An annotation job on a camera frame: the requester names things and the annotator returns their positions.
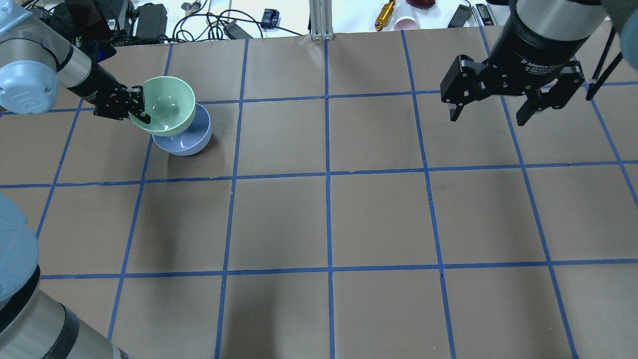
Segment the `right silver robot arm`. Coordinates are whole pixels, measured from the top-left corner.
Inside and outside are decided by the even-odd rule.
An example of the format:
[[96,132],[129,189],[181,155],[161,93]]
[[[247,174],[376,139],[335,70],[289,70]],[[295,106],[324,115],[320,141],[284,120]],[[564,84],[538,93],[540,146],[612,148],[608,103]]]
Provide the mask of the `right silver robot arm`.
[[537,112],[562,109],[584,83],[574,55],[605,18],[620,37],[620,54],[637,67],[635,0],[510,0],[510,16],[487,59],[458,55],[441,82],[451,121],[490,96],[525,96],[516,113],[524,126]]

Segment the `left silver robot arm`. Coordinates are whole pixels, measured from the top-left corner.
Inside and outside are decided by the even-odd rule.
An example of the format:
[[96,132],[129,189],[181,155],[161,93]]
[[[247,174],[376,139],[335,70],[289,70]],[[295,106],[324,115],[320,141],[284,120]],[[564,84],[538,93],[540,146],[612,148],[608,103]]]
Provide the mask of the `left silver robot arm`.
[[[123,120],[146,115],[141,86],[127,88],[15,0],[1,2],[1,110],[43,114],[61,86]],[[1,196],[1,357],[127,359],[129,354],[40,289],[38,238],[14,202]]]

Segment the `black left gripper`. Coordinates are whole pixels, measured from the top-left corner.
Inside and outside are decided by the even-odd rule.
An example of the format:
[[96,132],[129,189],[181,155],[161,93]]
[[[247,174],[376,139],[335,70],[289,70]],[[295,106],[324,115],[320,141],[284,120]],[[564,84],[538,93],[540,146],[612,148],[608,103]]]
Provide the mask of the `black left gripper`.
[[128,119],[137,125],[150,125],[146,113],[143,86],[127,88],[99,64],[93,64],[86,79],[75,86],[75,95],[94,106],[98,117],[112,120]]

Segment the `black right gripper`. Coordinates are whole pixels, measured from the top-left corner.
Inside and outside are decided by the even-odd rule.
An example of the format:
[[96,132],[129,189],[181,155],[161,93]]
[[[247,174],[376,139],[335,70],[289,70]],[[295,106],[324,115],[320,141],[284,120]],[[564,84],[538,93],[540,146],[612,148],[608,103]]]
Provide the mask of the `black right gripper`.
[[491,88],[499,95],[526,96],[516,112],[521,127],[536,112],[565,107],[584,82],[581,65],[573,57],[585,41],[553,39],[521,20],[508,20],[483,63],[464,54],[453,60],[440,84],[450,121],[458,120],[465,105],[486,99]]

